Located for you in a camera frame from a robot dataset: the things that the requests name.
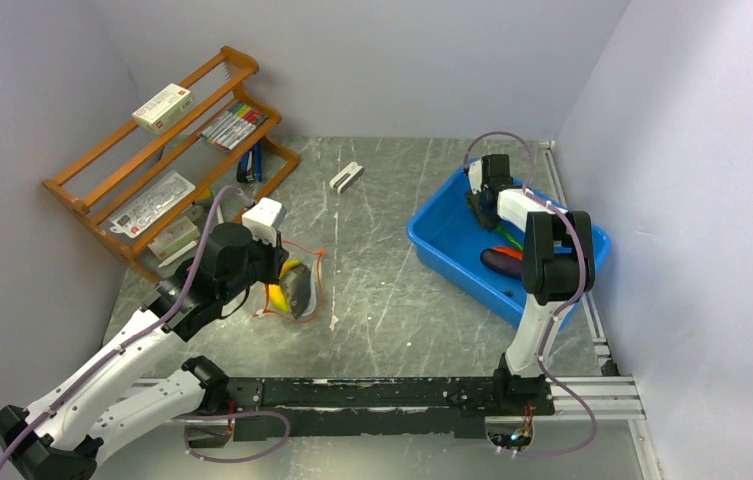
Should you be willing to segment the yellow banana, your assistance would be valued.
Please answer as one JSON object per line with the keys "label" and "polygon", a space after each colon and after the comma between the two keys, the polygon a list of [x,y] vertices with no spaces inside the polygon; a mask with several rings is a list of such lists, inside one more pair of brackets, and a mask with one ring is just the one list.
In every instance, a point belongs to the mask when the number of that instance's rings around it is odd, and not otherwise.
{"label": "yellow banana", "polygon": [[303,269],[304,265],[300,260],[288,260],[282,266],[279,282],[267,286],[268,299],[278,310],[294,312],[293,307],[298,303]]}

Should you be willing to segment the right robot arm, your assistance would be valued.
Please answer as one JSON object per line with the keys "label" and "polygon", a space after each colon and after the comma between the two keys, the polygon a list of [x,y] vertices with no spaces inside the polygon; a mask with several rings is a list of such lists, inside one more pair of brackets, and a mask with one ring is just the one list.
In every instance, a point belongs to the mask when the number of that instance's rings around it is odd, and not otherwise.
{"label": "right robot arm", "polygon": [[519,377],[552,377],[545,360],[555,336],[572,307],[593,286],[591,218],[584,211],[558,207],[532,191],[527,182],[517,185],[505,154],[466,160],[463,171],[469,184],[466,201],[479,225],[491,231],[508,222],[524,234],[521,281],[526,304],[503,356],[512,376],[491,389],[494,406],[514,414],[530,399],[529,387]]}

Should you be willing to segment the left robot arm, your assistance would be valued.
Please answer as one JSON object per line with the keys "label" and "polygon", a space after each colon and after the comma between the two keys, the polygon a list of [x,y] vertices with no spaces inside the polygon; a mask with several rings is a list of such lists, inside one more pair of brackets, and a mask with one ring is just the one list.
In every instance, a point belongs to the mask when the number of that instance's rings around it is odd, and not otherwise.
{"label": "left robot arm", "polygon": [[204,356],[151,388],[124,394],[254,284],[278,280],[287,256],[274,220],[205,231],[195,256],[82,367],[28,406],[0,410],[0,472],[12,464],[25,479],[89,479],[117,451],[172,419],[241,417],[229,377]]}

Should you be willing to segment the grey fish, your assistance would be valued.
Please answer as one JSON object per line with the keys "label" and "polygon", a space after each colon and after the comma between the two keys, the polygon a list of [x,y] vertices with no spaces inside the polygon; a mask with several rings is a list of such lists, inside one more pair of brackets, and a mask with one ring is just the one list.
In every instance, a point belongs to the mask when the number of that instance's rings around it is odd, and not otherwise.
{"label": "grey fish", "polygon": [[312,314],[317,307],[317,292],[314,275],[311,268],[306,265],[304,265],[301,274],[301,284],[298,293],[298,303],[293,307],[294,312],[290,313],[294,319],[305,318]]}

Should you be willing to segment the green chili pepper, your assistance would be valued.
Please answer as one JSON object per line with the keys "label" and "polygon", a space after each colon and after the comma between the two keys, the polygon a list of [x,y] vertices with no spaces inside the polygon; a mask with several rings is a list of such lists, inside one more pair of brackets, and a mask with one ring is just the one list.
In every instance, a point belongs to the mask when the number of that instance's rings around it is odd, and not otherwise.
{"label": "green chili pepper", "polygon": [[494,232],[497,233],[500,237],[502,237],[504,240],[508,242],[508,244],[512,247],[517,249],[518,251],[523,250],[523,244],[521,241],[518,240],[517,237],[515,237],[508,229],[506,229],[502,225],[498,225],[495,227]]}

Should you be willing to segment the clear zip top bag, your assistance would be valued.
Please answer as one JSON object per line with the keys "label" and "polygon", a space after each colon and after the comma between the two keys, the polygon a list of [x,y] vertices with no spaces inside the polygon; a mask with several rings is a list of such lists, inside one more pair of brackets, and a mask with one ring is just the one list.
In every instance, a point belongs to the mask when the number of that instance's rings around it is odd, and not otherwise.
{"label": "clear zip top bag", "polygon": [[264,286],[264,304],[254,317],[278,316],[292,323],[316,320],[324,303],[322,260],[325,249],[308,249],[289,240],[282,245],[289,253],[282,264],[279,282]]}

